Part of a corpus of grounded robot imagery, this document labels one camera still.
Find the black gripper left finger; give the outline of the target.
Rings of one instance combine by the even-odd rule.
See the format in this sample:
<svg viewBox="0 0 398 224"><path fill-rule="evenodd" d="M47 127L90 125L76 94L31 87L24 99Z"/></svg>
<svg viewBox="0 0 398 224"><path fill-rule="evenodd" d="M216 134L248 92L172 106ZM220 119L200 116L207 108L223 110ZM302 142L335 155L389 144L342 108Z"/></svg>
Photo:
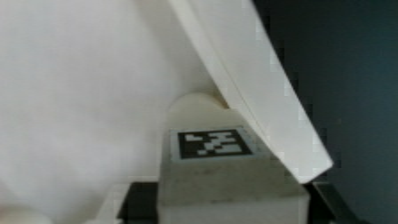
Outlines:
<svg viewBox="0 0 398 224"><path fill-rule="evenodd" d="M113 185L87 224L158 224L156 198L156 182Z"/></svg>

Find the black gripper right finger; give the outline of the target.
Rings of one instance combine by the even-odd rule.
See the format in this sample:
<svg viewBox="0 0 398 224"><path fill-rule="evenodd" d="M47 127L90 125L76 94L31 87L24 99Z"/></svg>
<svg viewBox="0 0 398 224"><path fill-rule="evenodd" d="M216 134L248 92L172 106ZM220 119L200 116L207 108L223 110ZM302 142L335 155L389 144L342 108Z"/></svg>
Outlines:
<svg viewBox="0 0 398 224"><path fill-rule="evenodd" d="M334 185L325 181L305 184L310 195L307 224L371 224L357 217Z"/></svg>

